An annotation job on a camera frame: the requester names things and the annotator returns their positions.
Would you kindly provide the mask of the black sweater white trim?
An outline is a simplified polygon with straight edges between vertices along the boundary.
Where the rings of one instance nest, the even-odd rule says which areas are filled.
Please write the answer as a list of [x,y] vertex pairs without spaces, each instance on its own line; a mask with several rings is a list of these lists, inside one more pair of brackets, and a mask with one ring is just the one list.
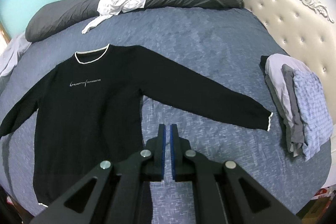
[[214,121],[269,130],[272,113],[143,46],[76,52],[42,77],[6,114],[1,135],[37,115],[33,188],[49,206],[101,161],[142,150],[141,100]]

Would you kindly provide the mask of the stack of folded clothes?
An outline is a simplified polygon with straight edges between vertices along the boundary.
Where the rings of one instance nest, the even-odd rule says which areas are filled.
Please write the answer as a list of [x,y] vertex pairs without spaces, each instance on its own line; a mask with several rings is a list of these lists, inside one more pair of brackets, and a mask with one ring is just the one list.
[[280,53],[262,56],[260,66],[285,124],[288,152],[310,160],[333,134],[320,79],[302,61]]

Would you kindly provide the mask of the blue heathered bed sheet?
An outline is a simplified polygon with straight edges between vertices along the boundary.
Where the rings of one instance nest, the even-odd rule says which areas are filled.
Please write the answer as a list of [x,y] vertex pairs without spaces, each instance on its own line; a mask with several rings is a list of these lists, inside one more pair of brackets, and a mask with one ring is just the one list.
[[234,160],[291,212],[299,212],[323,186],[331,166],[325,143],[310,160],[293,157],[286,147],[285,126],[277,113],[260,68],[260,57],[282,53],[260,21],[246,9],[162,8],[112,17],[87,34],[77,23],[30,45],[1,94],[1,116],[46,73],[76,51],[108,44],[140,45],[239,93],[273,112],[269,132],[215,122],[149,98],[142,105],[145,139],[159,124],[177,124],[181,137],[209,159]]

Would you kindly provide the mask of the light grey blanket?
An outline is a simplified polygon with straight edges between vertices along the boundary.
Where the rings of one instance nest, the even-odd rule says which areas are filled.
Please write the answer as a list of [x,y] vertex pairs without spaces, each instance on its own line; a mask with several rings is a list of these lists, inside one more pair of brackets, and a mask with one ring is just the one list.
[[8,46],[1,54],[1,77],[8,76],[18,64],[21,57],[29,49],[31,42],[28,42],[25,33],[21,33],[11,39]]

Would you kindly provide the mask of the white garment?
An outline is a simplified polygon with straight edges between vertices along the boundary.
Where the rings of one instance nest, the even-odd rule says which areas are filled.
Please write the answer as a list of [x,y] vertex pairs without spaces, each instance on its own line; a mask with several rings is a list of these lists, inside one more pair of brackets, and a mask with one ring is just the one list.
[[81,33],[86,34],[112,16],[117,16],[120,13],[126,13],[136,9],[143,9],[145,4],[146,0],[100,0],[97,5],[98,17],[90,21]]

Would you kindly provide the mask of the cream tufted headboard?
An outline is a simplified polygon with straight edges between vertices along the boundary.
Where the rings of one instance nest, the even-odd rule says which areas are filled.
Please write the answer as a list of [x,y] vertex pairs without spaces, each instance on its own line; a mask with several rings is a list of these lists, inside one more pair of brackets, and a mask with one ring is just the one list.
[[244,0],[277,44],[321,80],[335,111],[335,0]]

